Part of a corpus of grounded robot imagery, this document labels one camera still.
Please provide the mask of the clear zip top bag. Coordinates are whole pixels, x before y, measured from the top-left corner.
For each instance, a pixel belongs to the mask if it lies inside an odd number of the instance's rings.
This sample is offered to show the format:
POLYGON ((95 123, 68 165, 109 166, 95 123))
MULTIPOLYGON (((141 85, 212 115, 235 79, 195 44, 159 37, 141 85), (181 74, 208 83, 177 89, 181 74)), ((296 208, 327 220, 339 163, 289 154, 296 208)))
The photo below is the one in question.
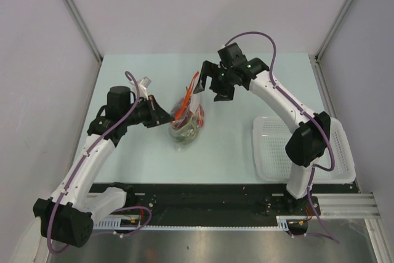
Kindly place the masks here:
POLYGON ((204 108, 201 94, 194 94, 198 82, 197 71, 185 88, 184 96, 179 98, 171 110, 174 120, 170 122, 169 137, 176 151, 190 146, 198 137, 204 127, 204 108))

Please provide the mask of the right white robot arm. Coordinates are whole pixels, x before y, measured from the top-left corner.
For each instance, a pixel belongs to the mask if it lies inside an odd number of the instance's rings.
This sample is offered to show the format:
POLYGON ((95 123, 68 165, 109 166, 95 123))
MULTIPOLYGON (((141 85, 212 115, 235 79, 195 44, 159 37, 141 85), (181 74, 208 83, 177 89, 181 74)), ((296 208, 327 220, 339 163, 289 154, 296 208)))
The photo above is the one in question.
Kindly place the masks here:
POLYGON ((260 58, 249 60, 237 43, 223 47, 218 55, 219 63, 203 62, 194 92, 204 91, 210 78, 214 101, 231 101, 235 87, 242 86, 282 119, 291 133, 285 152, 292 163, 284 208, 290 214, 299 214, 307 204, 304 196, 312 189, 312 171, 317 167, 317 159, 325 152, 332 152, 331 117, 325 111, 315 113, 301 104, 273 76, 271 67, 260 58))

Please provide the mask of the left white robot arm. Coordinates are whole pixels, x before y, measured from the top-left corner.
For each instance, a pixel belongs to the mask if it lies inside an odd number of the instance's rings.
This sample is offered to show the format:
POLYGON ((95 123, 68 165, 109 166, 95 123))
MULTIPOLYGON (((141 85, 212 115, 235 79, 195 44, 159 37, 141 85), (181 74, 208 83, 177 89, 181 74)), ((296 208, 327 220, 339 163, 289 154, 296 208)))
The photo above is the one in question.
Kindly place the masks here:
POLYGON ((108 187, 92 200, 87 200, 87 194, 128 127, 142 124, 151 128, 171 121, 171 114, 153 95, 141 97, 127 86, 111 87, 106 105, 89 125, 81 154, 50 197, 37 199, 33 206, 47 243, 57 241, 80 248, 90 238, 94 225, 106 216, 116 210, 132 212, 136 199, 121 187, 108 187))

